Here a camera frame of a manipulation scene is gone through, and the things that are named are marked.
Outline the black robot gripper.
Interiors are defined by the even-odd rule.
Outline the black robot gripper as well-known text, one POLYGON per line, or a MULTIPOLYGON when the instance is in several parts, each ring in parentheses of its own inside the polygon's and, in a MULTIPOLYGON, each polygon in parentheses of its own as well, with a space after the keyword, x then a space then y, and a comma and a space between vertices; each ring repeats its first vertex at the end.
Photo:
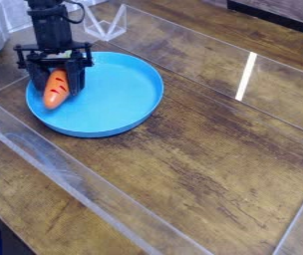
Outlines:
POLYGON ((85 86, 85 67, 93 65, 92 45, 73 40, 70 25, 80 24, 85 16, 72 20, 65 2, 78 5, 81 9, 85 6, 73 0, 25 1, 36 43, 14 47, 18 68, 28 69, 34 88, 42 92, 50 75, 46 68, 65 65, 70 95, 76 96, 85 86))

